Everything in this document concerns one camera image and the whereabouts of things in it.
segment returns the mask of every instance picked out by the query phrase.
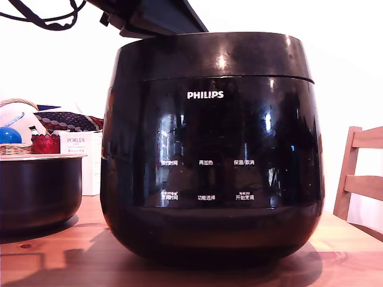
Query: metal pot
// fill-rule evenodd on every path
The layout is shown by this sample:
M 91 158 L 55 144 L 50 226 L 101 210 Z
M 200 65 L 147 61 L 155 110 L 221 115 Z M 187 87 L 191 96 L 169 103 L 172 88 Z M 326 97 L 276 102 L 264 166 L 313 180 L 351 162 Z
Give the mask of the metal pot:
M 81 203 L 84 155 L 0 158 L 0 233 L 27 233 L 71 218 Z

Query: wicker basket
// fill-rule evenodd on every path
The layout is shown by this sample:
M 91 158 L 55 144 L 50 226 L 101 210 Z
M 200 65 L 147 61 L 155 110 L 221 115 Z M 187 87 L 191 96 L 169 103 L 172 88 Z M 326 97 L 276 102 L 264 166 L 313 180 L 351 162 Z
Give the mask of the wicker basket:
M 33 106 L 37 111 L 39 110 L 37 105 L 30 100 L 24 99 L 8 99 L 0 102 L 0 108 L 10 103 L 25 103 Z M 23 143 L 1 143 L 0 155 L 12 155 L 12 154 L 30 154 L 32 145 L 25 145 Z
M 0 144 L 0 155 L 30 154 L 31 146 L 23 143 L 2 143 Z

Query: black cable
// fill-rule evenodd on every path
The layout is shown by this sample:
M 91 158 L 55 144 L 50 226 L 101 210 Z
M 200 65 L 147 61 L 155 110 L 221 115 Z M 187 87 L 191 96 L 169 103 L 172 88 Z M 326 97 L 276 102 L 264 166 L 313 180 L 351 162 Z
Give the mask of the black cable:
M 83 0 L 82 3 L 80 4 L 80 6 L 77 7 L 77 4 L 76 4 L 75 0 L 69 0 L 70 3 L 71 3 L 71 6 L 73 8 L 73 12 L 71 12 L 69 14 L 66 14 L 66 15 L 63 15 L 63 16 L 59 16 L 59 17 L 52 17 L 52 18 L 41 19 L 35 13 L 33 13 L 32 10 L 30 10 L 20 0 L 8 0 L 8 1 L 13 6 L 15 6 L 15 8 L 18 9 L 25 16 L 25 18 L 16 17 L 16 16 L 5 14 L 5 13 L 2 13 L 2 12 L 0 12 L 0 17 L 2 16 L 2 17 L 5 17 L 5 18 L 8 18 L 8 19 L 11 19 L 11 20 L 17 20 L 17 21 L 22 21 L 22 22 L 32 22 L 33 24 L 35 24 L 35 25 L 37 25 L 37 26 L 39 26 L 39 27 L 41 27 L 43 29 L 55 30 L 55 31 L 68 30 L 68 29 L 72 28 L 73 25 L 75 25 L 75 23 L 77 21 L 77 14 L 78 14 L 78 12 L 82 8 L 84 8 L 84 6 L 86 4 L 86 1 Z M 62 26 L 62 25 L 60 25 L 58 23 L 52 23 L 52 24 L 49 24 L 49 25 L 46 24 L 46 22 L 58 21 L 58 20 L 69 18 L 69 17 L 73 17 L 74 18 L 71 24 L 65 24 L 64 26 Z

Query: wooden table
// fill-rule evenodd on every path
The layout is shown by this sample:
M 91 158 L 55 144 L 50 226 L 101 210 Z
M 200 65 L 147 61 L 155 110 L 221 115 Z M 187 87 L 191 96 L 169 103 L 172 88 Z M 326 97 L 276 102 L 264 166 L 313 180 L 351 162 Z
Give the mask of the wooden table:
M 3 244 L 1 286 L 383 286 L 383 243 L 329 213 L 302 249 L 268 270 L 191 271 L 140 259 L 111 235 L 98 196 L 83 197 L 62 229 Z

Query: rice cooker lid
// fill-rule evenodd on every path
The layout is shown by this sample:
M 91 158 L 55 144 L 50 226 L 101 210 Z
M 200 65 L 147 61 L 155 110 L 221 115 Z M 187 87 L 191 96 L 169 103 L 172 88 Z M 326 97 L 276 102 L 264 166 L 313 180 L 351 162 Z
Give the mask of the rice cooker lid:
M 313 83 L 301 41 L 266 32 L 193 33 L 139 40 L 118 51 L 112 83 L 230 76 L 292 77 Z

